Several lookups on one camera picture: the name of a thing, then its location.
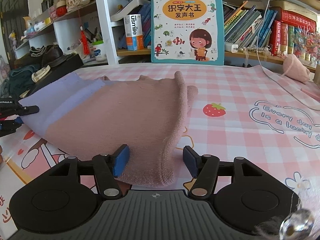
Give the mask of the white pen holder cup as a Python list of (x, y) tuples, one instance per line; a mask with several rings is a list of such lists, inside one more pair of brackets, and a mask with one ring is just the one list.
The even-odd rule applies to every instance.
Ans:
[(106, 49), (103, 41), (96, 41), (92, 43), (91, 52), (95, 60), (98, 62), (107, 60)]

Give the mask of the brown leather shoe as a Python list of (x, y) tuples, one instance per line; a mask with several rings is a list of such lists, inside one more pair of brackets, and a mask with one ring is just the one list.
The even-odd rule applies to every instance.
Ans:
[(39, 64), (41, 67), (50, 66), (57, 67), (67, 61), (68, 56), (57, 45), (42, 46), (39, 48), (31, 47), (29, 53), (33, 63)]

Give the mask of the black box under shoe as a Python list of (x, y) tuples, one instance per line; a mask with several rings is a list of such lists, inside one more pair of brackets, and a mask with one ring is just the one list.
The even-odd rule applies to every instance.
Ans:
[(50, 83), (64, 77), (65, 75), (81, 68), (84, 65), (82, 59), (78, 54), (70, 54), (67, 56), (67, 60), (57, 67), (51, 68), (48, 74), (37, 82), (27, 93), (26, 96), (34, 94), (36, 91), (47, 86)]

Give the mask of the dark green folded cloth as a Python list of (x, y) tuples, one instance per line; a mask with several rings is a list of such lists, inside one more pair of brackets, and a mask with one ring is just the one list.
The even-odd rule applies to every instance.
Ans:
[(39, 64), (31, 64), (11, 70), (8, 78), (1, 84), (1, 98), (19, 99), (21, 94), (34, 86), (31, 76), (39, 69)]

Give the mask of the pink checkered tablecloth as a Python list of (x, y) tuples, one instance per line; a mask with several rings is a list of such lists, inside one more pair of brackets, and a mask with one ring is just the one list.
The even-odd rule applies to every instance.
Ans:
[(180, 71), (199, 93), (174, 150), (176, 180), (181, 189), (191, 179), (183, 165), (182, 149), (223, 161), (241, 156), (255, 163), (295, 192), (319, 183), (319, 112), (306, 91), (319, 93), (313, 83), (302, 84), (264, 66), (205, 67), (166, 64), (123, 64), (77, 70), (83, 79), (108, 77), (136, 80), (171, 78)]

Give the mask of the red round ball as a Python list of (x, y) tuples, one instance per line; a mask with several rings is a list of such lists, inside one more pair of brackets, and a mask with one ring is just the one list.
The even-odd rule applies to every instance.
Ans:
[(63, 15), (65, 15), (67, 13), (67, 6), (66, 5), (62, 5), (57, 7), (56, 9), (56, 15), (57, 17), (62, 17)]

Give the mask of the usmile white orange box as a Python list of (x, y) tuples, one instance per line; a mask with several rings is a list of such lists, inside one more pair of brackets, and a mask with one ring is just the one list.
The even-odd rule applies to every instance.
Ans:
[(124, 17), (125, 36), (127, 49), (130, 51), (144, 48), (143, 29), (140, 14)]

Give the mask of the pink and purple sweater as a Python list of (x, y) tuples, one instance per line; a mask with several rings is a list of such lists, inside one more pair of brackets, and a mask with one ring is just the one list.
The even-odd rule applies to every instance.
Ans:
[(173, 153), (197, 94), (181, 72), (135, 81), (84, 80), (71, 73), (20, 103), (39, 107), (23, 122), (63, 152), (86, 161), (126, 144), (130, 157), (119, 181), (163, 187), (175, 181)]

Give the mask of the row of leaning books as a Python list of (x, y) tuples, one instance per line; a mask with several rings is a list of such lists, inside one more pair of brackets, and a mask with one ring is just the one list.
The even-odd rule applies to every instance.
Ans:
[(266, 46), (277, 13), (260, 2), (244, 1), (239, 7), (223, 2), (225, 44), (238, 48)]

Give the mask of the white power adapter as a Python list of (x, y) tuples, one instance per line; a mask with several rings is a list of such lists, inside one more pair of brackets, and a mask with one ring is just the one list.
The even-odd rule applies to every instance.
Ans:
[(225, 51), (230, 53), (236, 53), (238, 51), (239, 47), (237, 44), (225, 42)]

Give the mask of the red thick books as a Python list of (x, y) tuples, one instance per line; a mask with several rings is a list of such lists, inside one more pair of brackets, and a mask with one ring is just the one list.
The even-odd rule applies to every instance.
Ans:
[(272, 7), (276, 16), (271, 25), (270, 51), (272, 56), (283, 53), (296, 54), (294, 35), (300, 31), (315, 32), (317, 23), (314, 19), (294, 11), (284, 10), (281, 7)]

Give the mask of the red tassel ornament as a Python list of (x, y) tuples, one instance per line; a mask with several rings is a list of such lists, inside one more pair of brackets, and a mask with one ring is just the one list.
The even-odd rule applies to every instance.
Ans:
[(84, 54), (89, 55), (90, 54), (89, 45), (88, 45), (87, 38), (82, 26), (80, 26), (80, 31), (81, 31), (81, 42), (83, 45)]

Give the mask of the teal children's sound book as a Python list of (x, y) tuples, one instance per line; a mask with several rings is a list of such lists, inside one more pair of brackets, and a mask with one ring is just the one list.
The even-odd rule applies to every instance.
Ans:
[(153, 63), (224, 64), (222, 0), (151, 0), (151, 16)]

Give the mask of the blue books beside box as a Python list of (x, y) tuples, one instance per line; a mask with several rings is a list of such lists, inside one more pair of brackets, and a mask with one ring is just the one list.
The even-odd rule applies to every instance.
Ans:
[(138, 13), (141, 18), (144, 46), (146, 47), (145, 40), (151, 29), (151, 4), (143, 5)]

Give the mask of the white wristwatch band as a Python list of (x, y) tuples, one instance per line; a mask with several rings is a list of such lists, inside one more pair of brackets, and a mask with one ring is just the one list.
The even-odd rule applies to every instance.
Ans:
[(39, 82), (41, 79), (43, 79), (49, 72), (50, 72), (50, 65), (47, 65), (46, 67), (41, 68), (37, 72), (34, 72), (31, 75), (31, 79), (34, 83)]

